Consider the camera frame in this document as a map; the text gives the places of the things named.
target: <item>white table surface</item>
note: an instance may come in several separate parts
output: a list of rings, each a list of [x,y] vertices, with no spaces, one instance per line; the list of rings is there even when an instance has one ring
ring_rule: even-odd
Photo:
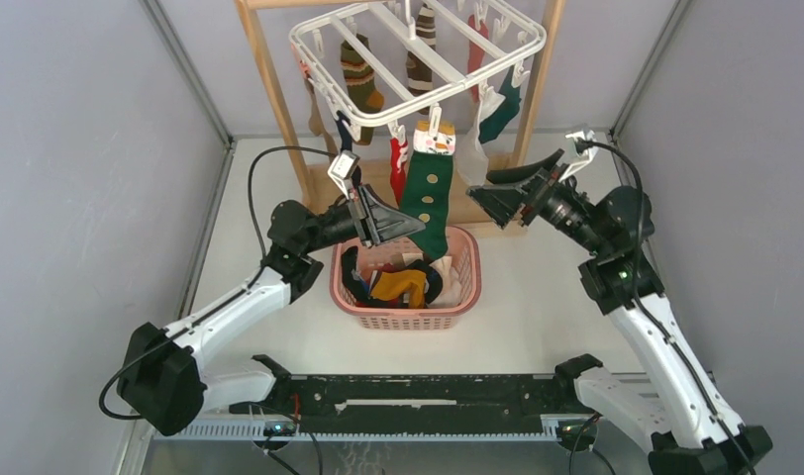
[[[489,143],[506,151],[512,135]],[[320,141],[301,144],[323,148]],[[194,310],[250,276],[259,260],[246,197],[252,159],[280,139],[244,139],[237,145],[197,289]],[[534,135],[536,161],[564,146],[562,134]],[[362,159],[388,156],[385,137],[355,151]],[[610,155],[577,174],[578,189],[596,202],[620,184]],[[267,157],[254,177],[256,209],[266,233],[273,206],[300,199],[286,152]],[[315,286],[290,307],[269,315],[228,345],[214,367],[241,363],[265,353],[296,374],[475,374],[552,373],[570,357],[590,352],[613,372],[643,369],[612,324],[582,289],[577,266],[588,254],[538,220],[523,237],[480,239],[482,292],[477,305],[452,329],[393,332],[363,329],[332,302],[331,251],[313,257],[326,264]]]

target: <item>plastic basket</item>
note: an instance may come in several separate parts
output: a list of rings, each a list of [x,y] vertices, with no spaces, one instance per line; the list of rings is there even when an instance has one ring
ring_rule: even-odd
[[[460,315],[475,305],[480,297],[480,256],[478,244],[470,233],[461,228],[446,228],[448,255],[452,268],[460,277],[460,303],[445,309],[373,309],[356,307],[355,298],[344,286],[341,255],[353,245],[358,246],[357,268],[372,271],[390,262],[394,254],[422,252],[408,238],[401,238],[372,248],[361,245],[358,238],[338,244],[333,249],[330,293],[341,310],[358,318],[362,327],[372,330],[444,330],[453,327]]]

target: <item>wooden frame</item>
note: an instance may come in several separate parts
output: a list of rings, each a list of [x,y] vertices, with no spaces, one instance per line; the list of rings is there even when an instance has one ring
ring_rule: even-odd
[[[363,3],[378,0],[234,0],[239,11],[239,18],[248,36],[251,53],[259,71],[259,77],[265,87],[268,100],[273,109],[274,118],[287,145],[298,145],[297,133],[282,95],[282,87],[276,74],[267,40],[262,31],[256,10],[283,7],[306,7],[313,5],[333,5]],[[542,104],[542,91],[553,57],[553,45],[559,31],[559,21],[565,7],[565,0],[548,0],[542,18],[542,26],[548,32],[545,47],[534,56],[531,75],[528,79],[529,87],[527,97],[522,106],[519,133],[513,152],[490,157],[490,168],[499,169],[521,165],[530,147],[533,128],[536,123],[539,108]],[[313,212],[321,213],[341,194],[341,191],[327,177],[327,165],[307,165],[303,153],[299,150],[289,150],[291,164],[297,175],[297,181],[303,190],[303,203]],[[362,180],[369,183],[375,192],[387,203],[394,203],[393,193],[390,189],[388,176],[390,174],[389,160],[366,160],[361,163]],[[471,231],[477,237],[503,236],[489,217],[465,194],[462,181],[455,174],[452,182],[449,204],[449,224],[460,226]],[[511,225],[507,235],[514,235],[522,231],[521,228]]]

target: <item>gray wall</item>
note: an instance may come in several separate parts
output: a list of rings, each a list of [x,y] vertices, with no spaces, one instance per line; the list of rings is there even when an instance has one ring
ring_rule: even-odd
[[[680,321],[804,473],[804,2],[695,2],[622,138]]]
[[[0,2],[0,474],[109,472],[97,395],[177,315],[221,157],[138,2]]]
[[[456,10],[454,0],[442,1]],[[230,131],[236,135],[278,133],[233,2],[163,0],[163,3]],[[465,2],[464,18],[471,13],[473,3]],[[537,21],[542,18],[544,1],[509,0],[509,3]],[[569,128],[581,123],[611,127],[673,3],[674,0],[567,0],[537,127]],[[413,4],[418,11],[420,2],[415,0]],[[302,81],[294,80],[300,76],[288,45],[288,32],[298,23],[334,8],[337,7],[259,13],[298,132],[308,131],[309,105]],[[490,30],[495,18],[490,11],[487,20]],[[377,56],[386,58],[388,67],[404,79],[404,48],[396,41],[383,41],[380,30],[372,23],[361,21],[359,31],[368,35]],[[460,34],[450,34],[450,29],[444,27],[438,23],[438,51],[455,68],[465,71],[468,41]],[[338,52],[341,39],[336,34],[324,30],[327,50],[324,63],[343,81]],[[505,39],[505,48],[513,48],[515,39],[511,42]],[[501,76],[490,82],[496,87],[500,83]],[[381,92],[392,94],[383,84],[378,87]],[[442,106],[447,119],[463,130],[468,128],[472,109],[467,94]],[[327,129],[333,131],[331,114],[324,103],[321,111]],[[518,120],[508,127],[518,127]]]

